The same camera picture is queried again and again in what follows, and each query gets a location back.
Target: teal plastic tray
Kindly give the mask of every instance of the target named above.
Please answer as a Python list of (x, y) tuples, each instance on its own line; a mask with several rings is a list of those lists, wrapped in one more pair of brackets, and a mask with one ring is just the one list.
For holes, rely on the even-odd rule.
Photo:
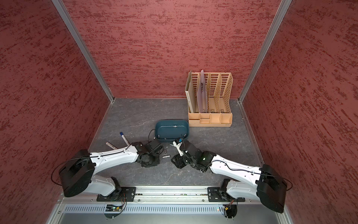
[(173, 142), (177, 138), (187, 139), (189, 124), (186, 120), (161, 120), (155, 125), (155, 137), (160, 142)]

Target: black bracket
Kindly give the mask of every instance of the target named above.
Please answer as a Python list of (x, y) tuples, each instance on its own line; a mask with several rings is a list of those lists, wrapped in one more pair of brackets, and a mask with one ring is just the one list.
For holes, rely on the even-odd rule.
[(122, 192), (126, 195), (128, 202), (133, 202), (136, 190), (136, 187), (122, 187)]
[(120, 201), (122, 200), (121, 195), (123, 195), (124, 193), (124, 195), (126, 196), (126, 201), (133, 202), (135, 192), (136, 187), (122, 187), (122, 190), (114, 195), (110, 194), (109, 196), (103, 196), (98, 194), (97, 201)]
[(219, 192), (219, 187), (208, 187), (208, 198), (209, 202), (230, 202), (234, 200), (234, 202), (245, 202), (245, 198), (231, 198), (230, 201), (224, 200)]

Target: metal corner post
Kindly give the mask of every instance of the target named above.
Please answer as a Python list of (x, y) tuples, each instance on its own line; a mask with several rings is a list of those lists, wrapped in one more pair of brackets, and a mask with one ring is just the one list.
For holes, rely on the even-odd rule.
[(99, 68), (96, 65), (95, 60), (93, 59), (93, 57), (91, 56), (91, 53), (89, 52), (86, 44), (84, 43), (81, 35), (79, 34), (75, 24), (73, 23), (64, 3), (62, 0), (52, 0), (52, 3), (55, 5), (58, 13), (60, 14), (62, 20), (64, 21), (64, 23), (66, 24), (69, 32), (71, 33), (72, 37), (74, 38), (74, 40), (76, 41), (79, 49), (81, 50), (83, 56), (85, 57), (85, 59), (87, 60), (89, 66), (91, 67), (93, 73), (95, 74), (95, 76), (98, 79), (98, 82), (101, 84), (103, 90), (105, 91), (105, 93), (107, 94), (109, 100), (111, 102), (114, 101), (114, 96), (111, 92), (111, 90), (109, 89), (106, 81), (104, 80)]
[(256, 61), (252, 66), (252, 70), (251, 70), (251, 72), (245, 82), (245, 85), (240, 93), (240, 96), (238, 98), (241, 103), (243, 102), (243, 100), (252, 84), (252, 81), (254, 80), (254, 78), (256, 76), (256, 73), (257, 73), (257, 71), (258, 71), (258, 69), (259, 69), (271, 43), (272, 43), (272, 40), (274, 39), (274, 37), (276, 35), (277, 30), (280, 27), (282, 19), (284, 18), (285, 14), (287, 12), (287, 9), (289, 8), (289, 6), (291, 4), (291, 1), (292, 0), (282, 0), (279, 5), (279, 8), (277, 9), (276, 15), (275, 15), (274, 20), (272, 21), (271, 26), (267, 32), (265, 40), (263, 41), (260, 52), (257, 55)]

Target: marker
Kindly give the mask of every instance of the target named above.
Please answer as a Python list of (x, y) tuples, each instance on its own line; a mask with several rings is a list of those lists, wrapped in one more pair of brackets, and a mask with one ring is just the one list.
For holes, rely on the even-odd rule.
[(109, 142), (106, 142), (106, 145), (108, 145), (109, 147), (111, 147), (111, 148), (114, 149), (114, 150), (118, 149), (117, 147), (115, 147), (114, 145), (112, 145), (112, 144), (109, 143)]
[(126, 139), (126, 137), (123, 135), (123, 132), (121, 132), (120, 134), (121, 134), (123, 140), (126, 142), (127, 146), (129, 146), (129, 142), (128, 142), (128, 140)]

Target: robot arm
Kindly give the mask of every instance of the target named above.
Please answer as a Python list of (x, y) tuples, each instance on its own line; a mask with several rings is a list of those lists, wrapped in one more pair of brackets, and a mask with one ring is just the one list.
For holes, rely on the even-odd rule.
[[(260, 200), (269, 209), (283, 213), (287, 183), (272, 167), (266, 164), (260, 168), (236, 163), (213, 152), (202, 152), (189, 141), (183, 142), (182, 139), (175, 140), (173, 144), (179, 154), (171, 161), (177, 168), (190, 165), (201, 172), (210, 168), (213, 173), (234, 179), (224, 181), (221, 186), (221, 189), (224, 189), (222, 193), (227, 193), (233, 199), (245, 196)], [(241, 189), (242, 184), (238, 184), (238, 181), (246, 184), (244, 190)]]
[(143, 145), (133, 142), (128, 147), (107, 152), (80, 150), (59, 170), (65, 197), (79, 193), (96, 193), (115, 201), (121, 191), (118, 181), (97, 175), (98, 172), (123, 163), (138, 162), (142, 167), (159, 164), (163, 146), (157, 139)]

